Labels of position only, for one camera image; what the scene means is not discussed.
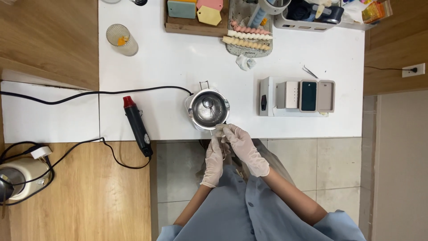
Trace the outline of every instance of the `yellow hexagon wax tablet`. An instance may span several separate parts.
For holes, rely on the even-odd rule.
[[[220,11],[206,6],[202,6],[198,12],[198,20],[204,24],[217,26],[221,22]]]

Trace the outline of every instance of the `gray tray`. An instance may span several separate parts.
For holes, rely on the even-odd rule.
[[[230,0],[229,23],[231,19],[237,21],[238,24],[241,23],[241,21],[245,18],[247,18],[247,21],[248,21],[251,15],[253,14],[254,10],[256,9],[256,6],[257,5],[253,3],[246,3],[245,0]],[[263,26],[263,29],[269,32],[272,32],[271,15],[267,14],[266,18],[267,18],[267,23]],[[230,24],[228,25],[228,29],[233,30]],[[249,58],[265,57],[272,52],[273,39],[271,40],[246,39],[246,41],[266,44],[270,46],[270,50],[259,50],[255,48],[236,46],[233,44],[226,44],[226,49],[229,53],[233,55],[239,56],[242,54],[245,57],[249,57]]]

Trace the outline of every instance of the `heat gun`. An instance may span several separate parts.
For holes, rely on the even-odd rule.
[[[150,146],[150,138],[144,127],[143,120],[141,119],[140,111],[131,99],[131,96],[125,96],[123,98],[123,108],[125,109],[126,117],[128,117],[138,147],[145,157],[150,158],[153,155],[153,150]]]

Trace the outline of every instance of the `black cable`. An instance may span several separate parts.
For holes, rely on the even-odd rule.
[[[49,172],[51,173],[51,179],[49,180],[49,182],[44,186],[44,187],[42,187],[41,189],[39,189],[38,191],[36,191],[36,192],[34,192],[33,194],[31,194],[30,196],[28,196],[28,197],[26,197],[26,198],[24,198],[23,200],[20,200],[20,201],[17,201],[17,202],[14,202],[14,203],[9,203],[9,204],[6,204],[6,206],[12,206],[12,205],[16,205],[16,204],[18,204],[18,203],[21,203],[21,202],[23,202],[23,201],[25,201],[25,200],[27,200],[27,199],[29,199],[30,197],[32,197],[33,195],[35,195],[35,194],[37,194],[37,193],[39,193],[40,191],[42,191],[43,189],[45,189],[47,186],[49,186],[49,184],[51,184],[52,183],[52,181],[54,180],[54,177],[55,177],[55,171],[54,171],[54,167],[58,164],[58,163],[60,163],[74,148],[76,148],[78,145],[80,145],[80,144],[83,144],[83,143],[88,143],[88,142],[94,142],[94,141],[98,141],[98,140],[101,140],[102,142],[103,142],[103,144],[104,145],[106,145],[106,146],[108,146],[108,147],[110,147],[110,150],[111,150],[111,152],[112,152],[112,154],[113,154],[113,158],[114,158],[114,160],[119,164],[119,165],[121,165],[121,166],[123,166],[123,167],[126,167],[126,168],[129,168],[129,169],[141,169],[141,168],[144,168],[144,167],[146,167],[149,163],[150,163],[150,160],[152,159],[152,157],[149,157],[149,160],[148,160],[148,162],[146,163],[146,164],[144,164],[143,166],[140,166],[140,167],[132,167],[132,166],[127,166],[127,165],[124,165],[124,164],[122,164],[122,163],[120,163],[117,159],[116,159],[116,156],[114,155],[114,151],[113,151],[113,147],[111,147],[109,144],[107,144],[106,142],[105,142],[105,139],[104,139],[104,137],[101,137],[101,138],[98,138],[98,139],[93,139],[93,140],[88,140],[88,141],[84,141],[84,142],[79,142],[79,143],[77,143],[77,144],[75,144],[74,146],[72,146],[58,161],[56,161],[55,162],[55,164],[53,164],[53,165],[51,165],[51,162],[50,162],[50,160],[49,160],[49,158],[46,156],[45,157],[45,159],[46,159],[46,163],[47,163],[47,165],[48,165],[48,170],[45,172],[45,173],[43,173],[42,175],[40,175],[39,177],[37,177],[37,178],[34,178],[34,179],[32,179],[32,180],[28,180],[28,181],[25,181],[25,182],[21,182],[21,183],[16,183],[16,184],[11,184],[11,183],[9,183],[9,182],[7,182],[6,180],[4,180],[4,179],[2,179],[2,178],[0,178],[0,181],[2,181],[2,182],[4,182],[4,183],[6,183],[6,184],[8,184],[8,185],[11,185],[11,186],[16,186],[16,185],[22,185],[22,184],[26,184],[26,183],[29,183],[29,182],[32,182],[32,181],[37,181],[37,180],[39,180],[40,178],[42,178],[42,177],[44,177],[46,174],[48,174]],[[23,153],[20,153],[20,154],[17,154],[17,155],[13,155],[13,156],[11,156],[11,157],[7,157],[7,158],[5,158],[5,155],[6,155],[6,153],[12,148],[12,147],[14,147],[14,146],[17,146],[17,145],[21,145],[21,144],[33,144],[34,146],[32,146],[32,147],[30,147],[29,149],[27,149],[26,151],[24,151]],[[6,160],[9,160],[9,159],[11,159],[11,158],[14,158],[14,157],[19,157],[19,156],[22,156],[22,155],[25,155],[25,154],[28,154],[28,153],[31,153],[32,151],[35,151],[35,150],[37,150],[38,148],[40,148],[40,147],[43,147],[44,145],[42,145],[42,144],[39,144],[39,143],[36,143],[36,142],[18,142],[18,143],[15,143],[15,144],[12,144],[11,146],[9,146],[2,154],[1,154],[1,156],[0,156],[0,164],[2,164],[4,161],[6,161]]]
[[[372,66],[364,66],[365,68],[373,68],[373,69],[378,69],[378,70],[407,70],[407,71],[412,71],[413,73],[418,72],[418,68],[411,68],[411,69],[394,69],[394,68],[386,68],[386,69],[381,69],[381,68],[377,68],[377,67],[372,67]]]
[[[189,95],[193,95],[193,93],[190,92],[188,89],[185,89],[185,88],[179,87],[179,86],[159,86],[159,87],[146,88],[146,89],[124,90],[124,91],[115,91],[115,92],[109,92],[109,91],[91,91],[91,92],[80,93],[80,94],[73,95],[73,96],[70,96],[70,97],[62,99],[62,100],[52,101],[52,102],[50,102],[50,101],[44,101],[44,100],[37,99],[37,98],[31,97],[31,96],[27,96],[27,95],[23,95],[23,94],[6,92],[6,91],[0,91],[0,94],[2,94],[2,95],[8,95],[8,96],[20,97],[20,98],[24,98],[24,99],[29,99],[29,100],[36,101],[36,102],[39,102],[39,103],[42,103],[42,104],[46,104],[46,105],[58,105],[58,104],[66,102],[66,101],[75,99],[77,97],[85,96],[85,95],[90,95],[90,94],[124,94],[124,93],[141,92],[141,91],[158,90],[158,89],[167,89],[167,88],[184,90],[184,91],[188,92]]]

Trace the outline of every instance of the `shirt sleeve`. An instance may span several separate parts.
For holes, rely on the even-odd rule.
[[[168,225],[162,227],[162,231],[157,239],[157,241],[173,241],[178,233],[183,229],[180,225]]]
[[[336,210],[314,225],[314,228],[334,241],[365,241],[363,233],[344,211]]]

